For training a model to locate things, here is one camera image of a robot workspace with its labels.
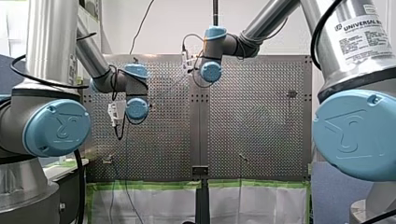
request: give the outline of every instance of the robot end effector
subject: robot end effector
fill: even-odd
[[[221,59],[223,55],[240,58],[257,56],[262,41],[251,41],[244,33],[240,36],[227,34],[220,26],[211,26],[205,31],[204,49],[201,56],[199,74],[208,83],[214,83],[221,77]]]
[[[89,33],[81,20],[78,20],[78,37]],[[96,92],[126,93],[125,114],[132,123],[142,122],[149,114],[147,85],[148,70],[139,63],[127,64],[124,69],[109,65],[91,38],[77,42],[77,56],[90,74],[92,89]]]

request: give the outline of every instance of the cable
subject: cable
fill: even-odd
[[[187,34],[187,35],[185,35],[185,36],[183,37],[183,41],[181,42],[181,50],[182,50],[182,51],[187,51],[187,50],[186,50],[185,42],[186,42],[186,39],[187,39],[188,37],[190,37],[190,36],[197,37],[199,40],[201,40],[202,42],[204,42],[204,39],[201,38],[198,34]]]
[[[128,155],[128,136],[129,136],[129,124],[128,124],[128,126],[126,127],[126,139],[125,139],[125,150],[126,150],[126,155]],[[129,199],[129,203],[131,204],[131,206],[132,206],[132,209],[134,210],[134,212],[136,213],[136,216],[137,216],[137,218],[139,218],[139,221],[140,221],[140,223],[141,224],[144,224],[144,222],[143,222],[143,219],[142,219],[142,217],[140,216],[140,214],[137,212],[137,210],[136,210],[136,207],[134,206],[134,203],[132,202],[132,199],[131,199],[131,195],[129,194],[129,191],[128,191],[128,182],[127,182],[127,180],[126,180],[126,177],[125,177],[125,180],[124,180],[124,185],[125,185],[125,191],[126,191],[126,194],[127,194],[127,196],[128,196],[128,199]]]
[[[201,38],[198,34],[193,34],[193,33],[191,33],[191,34],[187,34],[187,35],[185,35],[185,36],[183,37],[183,45],[184,45],[184,42],[186,42],[186,39],[187,39],[188,37],[190,37],[190,36],[195,36],[195,37],[197,37],[198,39],[200,39],[202,42],[204,42],[204,39]]]
[[[10,98],[7,98],[7,99],[4,99],[4,100],[0,101],[0,111],[2,109],[6,108],[6,106],[8,106],[8,105],[11,105],[11,99]]]
[[[269,40],[269,39],[273,38],[274,36],[278,35],[278,34],[283,30],[283,27],[285,27],[286,23],[288,22],[288,19],[289,19],[289,17],[287,17],[287,18],[285,19],[285,21],[283,22],[283,24],[280,26],[280,28],[279,28],[273,35],[270,35],[270,36],[268,36],[268,37],[265,37],[264,40]]]
[[[116,66],[114,66],[113,64],[109,65],[110,69],[114,69],[113,75],[111,75],[110,78],[110,87],[111,87],[111,100],[115,101],[117,99],[118,96],[118,91],[117,91],[117,84],[118,84],[118,79],[119,79],[119,72],[118,72],[118,68]]]
[[[25,73],[21,72],[20,70],[18,70],[18,69],[15,67],[15,64],[18,63],[20,60],[22,60],[22,59],[24,59],[24,58],[26,58],[26,54],[24,54],[24,55],[22,55],[22,56],[20,56],[20,57],[18,57],[18,58],[16,58],[16,59],[14,59],[14,60],[12,61],[11,65],[9,66],[9,67],[11,68],[11,70],[12,70],[14,73],[20,75],[21,77],[29,78],[29,79],[31,79],[31,80],[33,80],[33,81],[36,81],[36,82],[38,82],[38,83],[41,83],[41,84],[43,84],[43,85],[50,86],[50,87],[60,87],[60,88],[78,89],[78,90],[79,90],[79,89],[88,89],[88,88],[89,88],[89,86],[71,86],[71,85],[64,85],[64,84],[60,84],[60,83],[56,83],[56,82],[47,81],[47,80],[44,80],[44,79],[41,79],[41,78],[38,78],[38,77],[32,77],[32,76],[30,76],[30,75],[28,75],[28,74],[25,74]]]
[[[85,209],[85,177],[84,177],[84,167],[82,165],[81,155],[78,149],[74,151],[77,168],[78,168],[78,189],[79,189],[79,203],[78,203],[78,216],[77,224],[82,224],[84,221],[84,209]]]
[[[378,217],[373,217],[372,219],[367,220],[367,221],[365,221],[365,222],[363,222],[361,224],[373,224],[373,223],[382,221],[382,220],[384,220],[384,219],[386,219],[388,217],[394,217],[394,216],[396,216],[396,209],[395,210],[391,210],[391,211],[389,211],[387,213],[384,213],[384,214],[382,214],[382,215],[380,215]]]
[[[111,188],[111,203],[110,203],[110,208],[108,211],[108,215],[110,217],[110,224],[113,224],[113,204],[114,204],[114,188],[116,187],[116,180],[113,181],[113,187]]]
[[[132,125],[139,125],[139,124],[142,124],[142,123],[146,120],[146,118],[147,118],[148,116],[149,116],[149,113],[147,113],[146,116],[145,116],[143,119],[141,119],[139,122],[137,122],[137,123],[131,122],[131,120],[128,118],[128,116],[126,116],[126,118],[128,119],[128,122],[129,122],[130,124],[132,124]]]
[[[96,33],[90,33],[90,34],[88,34],[88,35],[86,35],[86,36],[82,36],[82,37],[77,38],[77,41],[80,41],[80,40],[84,40],[84,39],[93,37],[94,35],[96,35]]]
[[[122,72],[123,74],[131,74],[130,72],[127,72],[127,71],[125,71],[125,70],[123,70],[123,69],[120,69],[120,68],[119,68],[118,72]],[[137,82],[139,82],[140,84],[142,84],[143,86],[145,86],[146,91],[149,90],[149,86],[148,86],[148,84],[147,84],[146,82],[142,81],[140,78],[135,77],[135,76],[130,76],[130,77],[132,77],[134,80],[136,80]]]
[[[140,34],[140,31],[142,30],[143,23],[145,22],[146,17],[147,17],[148,14],[149,14],[149,9],[151,8],[151,5],[152,5],[153,3],[154,3],[154,0],[151,0],[151,2],[150,2],[149,5],[148,5],[148,9],[146,10],[146,14],[145,14],[145,16],[143,17],[143,20],[140,22],[139,29],[137,30],[137,33],[136,33],[136,35],[134,36],[134,41],[132,42],[132,46],[131,46],[131,50],[129,51],[129,54],[132,54],[132,51],[134,50],[134,42],[136,41],[137,37],[138,37],[139,34]]]
[[[122,137],[123,137],[123,131],[124,131],[124,127],[125,127],[125,120],[126,120],[126,113],[124,113],[124,119],[123,119],[123,121],[122,121],[122,127],[121,127],[121,136],[119,136],[119,129],[117,128],[118,127],[118,125],[116,125],[115,127],[114,127],[114,133],[116,134],[116,136],[117,136],[117,139],[119,139],[119,141],[122,139]]]
[[[327,11],[323,14],[323,16],[320,18],[317,27],[315,28],[314,33],[312,34],[312,40],[311,40],[311,57],[312,57],[312,62],[314,65],[321,70],[320,64],[318,62],[317,54],[316,54],[316,47],[318,43],[319,36],[321,34],[321,31],[324,28],[324,25],[326,24],[326,21],[330,18],[330,16],[334,13],[335,9],[343,2],[343,0],[335,0],[332,5],[327,9]]]
[[[200,53],[198,54],[198,56],[197,56],[197,60],[195,60],[194,67],[192,68],[192,80],[194,81],[195,85],[197,85],[199,88],[206,89],[206,88],[211,87],[211,86],[214,84],[214,82],[210,83],[210,85],[208,85],[208,86],[201,86],[201,85],[197,82],[197,80],[195,79],[195,71],[198,70],[198,68],[196,67],[196,65],[197,65],[198,59],[201,57],[201,55],[202,55],[203,52],[204,52],[204,50],[202,49],[201,52],[200,52]]]
[[[236,43],[238,44],[238,45],[236,46],[236,48],[238,48],[238,47],[240,46],[242,52],[244,53],[244,55],[243,55],[242,57],[236,56],[236,59],[239,60],[239,61],[244,61],[245,58],[246,58],[246,56],[247,56],[247,54],[246,54],[245,47],[244,47],[244,45],[242,44],[241,39],[240,39],[238,36],[236,36],[236,35],[232,35],[232,34],[229,34],[229,35],[230,35],[230,36],[236,41]]]

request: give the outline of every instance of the perforated metal panel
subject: perforated metal panel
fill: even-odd
[[[145,122],[125,127],[125,136],[118,141],[107,114],[110,94],[92,95],[95,159],[89,167],[89,179],[191,179],[189,84],[182,75],[181,58],[137,58],[149,70],[148,98],[152,108]],[[134,61],[132,56],[109,56],[106,59],[117,67]],[[125,99],[124,94],[118,99]],[[113,156],[114,162],[104,164],[103,160],[109,155]]]
[[[242,63],[225,60],[224,75],[210,92],[210,178],[307,176],[309,60],[305,56],[259,56]]]
[[[182,74],[179,55],[136,57],[151,74],[152,108],[143,124],[129,126],[128,142],[126,137],[118,141],[110,125],[110,95],[85,93],[93,124],[89,181],[191,180],[193,165],[208,165],[209,178],[307,176],[312,74],[308,57],[259,56],[243,62],[224,58],[221,80],[210,89],[198,88]],[[106,58],[119,67],[134,61],[129,55]],[[109,155],[114,162],[104,164]]]

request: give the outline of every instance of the blue joint cap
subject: blue joint cap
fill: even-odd
[[[210,26],[209,29],[205,31],[206,40],[214,40],[223,38],[227,35],[227,30],[221,26]]]
[[[100,92],[100,91],[96,88],[95,83],[93,82],[93,79],[92,79],[92,78],[90,79],[90,87],[91,87],[91,89],[92,89],[94,92]]]
[[[59,157],[80,147],[91,130],[90,115],[79,102],[55,100],[37,109],[23,130],[23,145],[37,157]]]
[[[149,113],[149,104],[141,98],[133,98],[126,104],[126,115],[131,120],[144,119]]]
[[[207,62],[201,67],[201,77],[207,82],[215,82],[221,77],[221,65],[216,62]]]
[[[341,172],[369,181],[396,180],[396,98],[379,91],[341,91],[322,103],[315,143]]]
[[[149,77],[147,68],[140,63],[128,63],[124,70],[127,75],[147,79]]]

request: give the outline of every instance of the wall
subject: wall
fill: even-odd
[[[129,53],[133,37],[137,31],[150,0],[102,0],[103,52],[114,54]],[[269,0],[219,0],[219,24],[230,33],[239,34],[245,29]],[[391,0],[374,0],[378,13],[388,32],[390,31],[391,9],[396,3]],[[136,54],[178,54],[184,35],[203,35],[212,24],[211,0],[156,0],[136,39]],[[396,43],[396,28],[391,30]],[[260,54],[309,54],[311,35],[301,8],[294,12],[282,32],[264,42]],[[189,40],[195,52],[201,49],[197,40]],[[318,70],[313,73],[313,93],[316,95],[323,85]],[[313,111],[318,108],[314,99]]]

